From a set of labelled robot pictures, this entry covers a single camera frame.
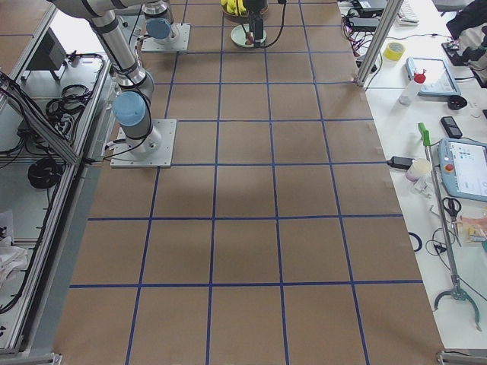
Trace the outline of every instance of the scissors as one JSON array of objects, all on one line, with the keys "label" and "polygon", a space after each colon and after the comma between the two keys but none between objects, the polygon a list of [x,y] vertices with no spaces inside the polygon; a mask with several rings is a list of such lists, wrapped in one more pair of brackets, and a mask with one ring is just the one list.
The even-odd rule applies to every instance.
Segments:
[{"label": "scissors", "polygon": [[443,198],[443,209],[450,215],[451,227],[458,239],[457,215],[462,210],[461,203],[455,198]]}]

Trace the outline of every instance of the grid square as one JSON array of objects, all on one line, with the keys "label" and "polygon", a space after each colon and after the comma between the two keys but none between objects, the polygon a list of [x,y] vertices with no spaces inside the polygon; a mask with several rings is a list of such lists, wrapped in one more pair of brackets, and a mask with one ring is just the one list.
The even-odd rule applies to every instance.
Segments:
[{"label": "grid square", "polygon": [[279,216],[336,214],[328,166],[275,168]]},{"label": "grid square", "polygon": [[142,53],[144,68],[150,70],[154,82],[169,83],[173,79],[176,54]]},{"label": "grid square", "polygon": [[336,165],[336,188],[342,214],[400,214],[387,165]]},{"label": "grid square", "polygon": [[44,0],[2,2],[0,34],[34,34],[36,27],[40,24],[50,6],[51,4]]},{"label": "grid square", "polygon": [[341,26],[306,27],[306,34],[311,52],[352,52]]},{"label": "grid square", "polygon": [[338,219],[279,222],[285,282],[349,281]]},{"label": "grid square", "polygon": [[216,287],[212,300],[212,363],[284,364],[278,287]]},{"label": "grid square", "polygon": [[272,169],[219,167],[217,217],[274,217]]},{"label": "grid square", "polygon": [[147,225],[147,221],[88,221],[72,283],[138,283]]},{"label": "grid square", "polygon": [[125,363],[135,288],[70,289],[53,350],[71,365]]},{"label": "grid square", "polygon": [[151,101],[152,118],[165,118],[167,98],[169,97],[169,85],[155,85]]},{"label": "grid square", "polygon": [[221,69],[223,82],[266,82],[266,61],[262,53],[227,53]]},{"label": "grid square", "polygon": [[[273,42],[279,33],[279,27],[267,27],[267,43]],[[269,48],[271,52],[306,52],[306,36],[303,27],[284,27],[279,41]]]},{"label": "grid square", "polygon": [[145,283],[208,283],[212,222],[153,221]]},{"label": "grid square", "polygon": [[270,85],[273,120],[319,119],[314,85]]},{"label": "grid square", "polygon": [[363,87],[356,84],[318,85],[325,119],[372,119]]},{"label": "grid square", "polygon": [[195,27],[221,26],[223,24],[223,12],[221,6],[216,4],[188,4],[184,21]]},{"label": "grid square", "polygon": [[106,163],[101,169],[90,217],[148,217],[155,174],[156,169],[112,169]]},{"label": "grid square", "polygon": [[325,122],[325,128],[333,162],[384,161],[386,159],[373,120]]},{"label": "grid square", "polygon": [[221,27],[192,27],[189,32],[191,52],[220,52]]},{"label": "grid square", "polygon": [[272,124],[276,163],[328,162],[321,122]]},{"label": "grid square", "polygon": [[218,85],[173,85],[168,118],[216,120]]},{"label": "grid square", "polygon": [[306,25],[340,25],[340,10],[335,4],[301,4]]},{"label": "grid square", "polygon": [[216,122],[177,124],[173,163],[214,163]]},{"label": "grid square", "polygon": [[267,120],[269,103],[264,84],[232,84],[221,86],[220,119]]},{"label": "grid square", "polygon": [[317,82],[351,82],[357,76],[351,52],[311,53]]},{"label": "grid square", "polygon": [[[282,5],[278,4],[277,2],[268,2],[267,6],[269,7],[269,11],[266,13],[264,18],[265,26],[281,26]],[[285,25],[303,25],[299,4],[292,4],[288,2],[286,5]]]},{"label": "grid square", "polygon": [[438,363],[435,354],[443,346],[422,284],[360,285],[356,290],[371,363]]},{"label": "grid square", "polygon": [[161,171],[156,217],[211,217],[214,167],[171,167]]},{"label": "grid square", "polygon": [[31,40],[31,36],[0,36],[0,49],[8,49],[8,52],[2,53],[1,66],[5,74],[8,75],[12,72],[22,52]]},{"label": "grid square", "polygon": [[142,289],[130,364],[205,363],[207,318],[207,288]]},{"label": "grid square", "polygon": [[286,287],[285,305],[290,363],[366,364],[350,286]]},{"label": "grid square", "polygon": [[421,280],[402,218],[347,218],[344,225],[355,280]]},{"label": "grid square", "polygon": [[219,54],[181,53],[178,55],[174,82],[215,83],[219,81]]},{"label": "grid square", "polygon": [[219,163],[270,163],[271,137],[268,123],[221,122]]},{"label": "grid square", "polygon": [[269,53],[267,55],[269,82],[313,82],[310,56],[306,53]]},{"label": "grid square", "polygon": [[278,283],[275,221],[217,221],[215,283]]}]

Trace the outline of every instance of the tablet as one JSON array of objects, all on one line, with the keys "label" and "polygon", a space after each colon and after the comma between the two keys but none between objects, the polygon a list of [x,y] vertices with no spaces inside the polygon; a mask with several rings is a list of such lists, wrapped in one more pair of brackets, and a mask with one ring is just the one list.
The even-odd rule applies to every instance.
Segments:
[{"label": "tablet", "polygon": [[444,138],[438,156],[448,194],[487,202],[487,144]]},{"label": "tablet", "polygon": [[424,97],[449,97],[461,95],[460,89],[447,63],[443,59],[420,59],[409,57],[406,60],[409,80],[416,72],[426,70],[426,81],[419,91]]}]

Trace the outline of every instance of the yellow tape roll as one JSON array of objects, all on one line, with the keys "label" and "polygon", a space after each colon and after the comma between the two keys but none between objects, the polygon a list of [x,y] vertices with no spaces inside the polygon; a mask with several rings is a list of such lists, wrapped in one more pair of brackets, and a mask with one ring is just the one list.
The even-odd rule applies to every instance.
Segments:
[{"label": "yellow tape roll", "polygon": [[392,61],[397,61],[401,58],[406,48],[401,43],[391,42],[384,50],[384,57]]}]

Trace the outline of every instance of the keyboard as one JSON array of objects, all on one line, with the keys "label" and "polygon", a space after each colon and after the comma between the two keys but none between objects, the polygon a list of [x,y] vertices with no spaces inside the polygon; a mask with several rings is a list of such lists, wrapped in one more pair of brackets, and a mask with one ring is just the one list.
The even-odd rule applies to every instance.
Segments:
[{"label": "keyboard", "polygon": [[416,27],[419,23],[419,18],[416,13],[411,9],[411,5],[408,0],[404,0],[401,5],[401,9],[397,12],[396,21],[398,25],[404,27]]}]

